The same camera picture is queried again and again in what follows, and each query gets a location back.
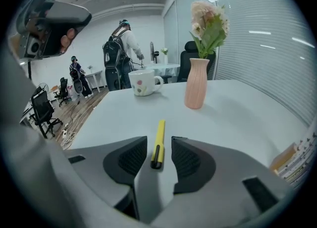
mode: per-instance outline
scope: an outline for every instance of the office chair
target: office chair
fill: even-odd
[[[57,92],[55,91],[54,92],[56,95],[55,95],[55,98],[57,99],[62,99],[62,101],[59,103],[59,107],[61,106],[61,104],[63,102],[65,102],[65,104],[67,104],[67,96],[68,96],[68,91],[67,91],[67,79],[65,79],[64,77],[60,79],[60,92],[59,94],[57,94]]]
[[[63,124],[63,122],[57,118],[52,118],[54,109],[52,108],[50,101],[48,100],[48,94],[46,91],[42,90],[40,87],[36,88],[35,92],[31,97],[34,114],[31,115],[33,120],[35,121],[35,125],[39,126],[43,136],[46,138],[47,132],[51,132],[52,136],[54,137],[55,134],[53,133],[53,126],[56,124]],[[43,131],[42,123],[47,123],[48,129],[46,132]]]
[[[194,41],[187,42],[185,50],[180,54],[180,68],[177,76],[177,82],[187,82],[188,75],[191,68],[190,58],[199,58],[198,49]],[[213,61],[216,58],[216,53],[208,55],[209,63],[207,65],[207,74],[212,66]],[[171,75],[161,76],[164,80],[164,84],[168,83],[168,79]]]

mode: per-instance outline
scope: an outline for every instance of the floor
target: floor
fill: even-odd
[[[100,93],[98,93],[97,90],[93,91],[94,95],[87,99],[80,95],[79,99],[77,99],[76,101],[70,101],[67,104],[63,103],[61,107],[58,106],[57,101],[54,101],[53,106],[55,107],[55,112],[53,113],[53,118],[59,118],[64,125],[68,123],[68,131],[76,127],[74,131],[79,132],[80,128],[83,126],[84,122],[87,120],[94,107],[96,107],[109,92],[108,88],[102,88],[100,89],[100,91]],[[55,134],[55,141],[57,143],[61,143],[63,141],[63,132],[61,131],[61,125],[56,125],[53,130]]]

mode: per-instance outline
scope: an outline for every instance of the white mug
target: white mug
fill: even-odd
[[[163,79],[160,76],[154,76],[154,70],[138,70],[129,72],[129,79],[136,96],[147,96],[154,91],[158,91],[163,86]],[[155,85],[155,79],[160,82],[159,86]]]

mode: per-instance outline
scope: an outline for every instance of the desk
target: desk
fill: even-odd
[[[177,76],[179,74],[180,64],[147,64],[144,68],[140,65],[134,65],[135,70],[152,69],[154,70],[155,76],[171,75],[172,82],[177,81]]]
[[[98,90],[98,92],[100,92],[99,83],[97,82],[96,75],[100,75],[100,79],[101,79],[102,82],[103,82],[103,87],[105,88],[105,87],[106,87],[106,83],[105,83],[105,81],[104,81],[104,79],[103,79],[103,76],[102,76],[102,75],[103,75],[103,71],[98,71],[98,72],[95,72],[95,73],[87,74],[87,75],[85,75],[85,79],[87,80],[87,83],[88,83],[88,85],[89,85],[90,90],[92,90],[92,86],[91,86],[91,84],[89,83],[88,78],[89,78],[89,77],[93,77],[93,78],[94,78],[95,85],[96,85],[96,87],[97,87],[97,90]]]
[[[108,144],[132,137],[148,137],[148,156],[153,152],[159,120],[166,120],[164,169],[150,171],[145,162],[140,170],[158,177],[160,204],[173,198],[177,173],[171,159],[171,137],[188,137],[240,150],[269,166],[273,158],[307,130],[305,125],[280,103],[263,92],[237,80],[208,81],[205,103],[199,110],[184,105],[186,83],[164,85],[146,97],[132,89],[110,92],[82,126],[71,148]],[[151,193],[138,190],[139,212],[146,212]]]

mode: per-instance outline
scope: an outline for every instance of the pink vase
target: pink vase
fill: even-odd
[[[192,109],[203,106],[207,91],[207,65],[209,60],[191,58],[191,69],[187,79],[185,105]]]

